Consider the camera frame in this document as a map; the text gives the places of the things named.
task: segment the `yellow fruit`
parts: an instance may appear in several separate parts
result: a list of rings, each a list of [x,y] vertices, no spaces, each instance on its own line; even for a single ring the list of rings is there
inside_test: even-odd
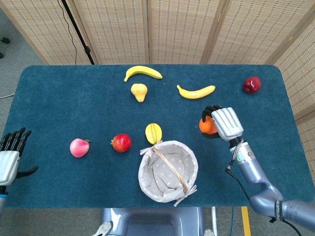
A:
[[[148,124],[145,133],[150,144],[154,145],[162,139],[162,129],[156,123]]]
[[[146,66],[136,65],[127,70],[124,81],[127,82],[127,80],[135,74],[145,74],[156,79],[162,79],[162,75],[158,71]]]
[[[205,96],[209,95],[210,93],[212,93],[216,89],[216,86],[210,85],[210,86],[207,86],[207,87],[202,88],[200,90],[188,91],[188,90],[181,88],[179,85],[177,85],[177,89],[179,91],[179,94],[184,98],[198,99],[198,98],[205,97]]]
[[[138,102],[143,102],[148,92],[148,88],[144,84],[133,84],[131,86],[131,92]]]

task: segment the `apple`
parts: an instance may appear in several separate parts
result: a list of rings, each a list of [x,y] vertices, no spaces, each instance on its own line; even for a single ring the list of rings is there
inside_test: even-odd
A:
[[[247,93],[255,93],[259,91],[260,88],[261,88],[261,81],[258,76],[248,77],[243,84],[243,90]]]
[[[125,152],[131,148],[131,138],[127,134],[118,134],[110,144],[117,152]]]
[[[82,157],[85,154],[87,154],[87,152],[90,149],[90,144],[89,144],[90,140],[88,139],[75,139],[71,142],[70,144],[70,152],[73,156],[75,157]]]

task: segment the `yellow pear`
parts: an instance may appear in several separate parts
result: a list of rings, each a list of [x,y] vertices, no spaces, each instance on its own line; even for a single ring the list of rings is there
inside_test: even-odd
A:
[[[131,86],[131,92],[138,102],[143,102],[148,92],[148,88],[144,84],[133,84]]]

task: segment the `yellow banana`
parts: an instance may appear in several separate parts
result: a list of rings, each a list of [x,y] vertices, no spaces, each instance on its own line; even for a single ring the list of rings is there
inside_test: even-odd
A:
[[[210,85],[210,86],[207,86],[207,87],[202,88],[200,90],[187,91],[187,90],[181,88],[179,85],[177,85],[177,89],[179,91],[179,94],[184,98],[198,99],[198,98],[205,97],[205,96],[209,95],[210,93],[212,93],[216,89],[216,86]]]
[[[146,66],[136,65],[127,70],[124,81],[127,82],[127,80],[135,74],[145,74],[156,79],[162,79],[162,75],[158,71]]]

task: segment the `blue tablecloth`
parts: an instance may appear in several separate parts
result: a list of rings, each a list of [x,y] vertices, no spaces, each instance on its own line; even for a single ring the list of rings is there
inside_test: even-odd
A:
[[[130,65],[31,66],[21,75],[6,132],[32,130],[20,170],[38,171],[8,188],[7,207],[159,207],[138,183],[140,149],[147,148],[144,130],[151,122],[163,130],[163,140],[190,147],[199,163],[198,191],[179,206],[247,205],[234,179],[224,170],[231,159],[229,143],[204,138],[198,128],[207,105],[233,107],[262,168],[285,199],[315,199],[314,186],[280,71],[271,65],[150,65],[162,80],[135,75],[124,83]],[[242,84],[259,76],[262,88],[246,94]],[[148,94],[138,103],[130,92],[144,83]],[[216,85],[198,100],[182,98],[176,85],[196,90]],[[127,153],[110,145],[119,133],[131,136]],[[74,158],[75,138],[91,140],[83,158]],[[233,171],[241,176],[237,165]],[[250,194],[258,189],[245,184]]]

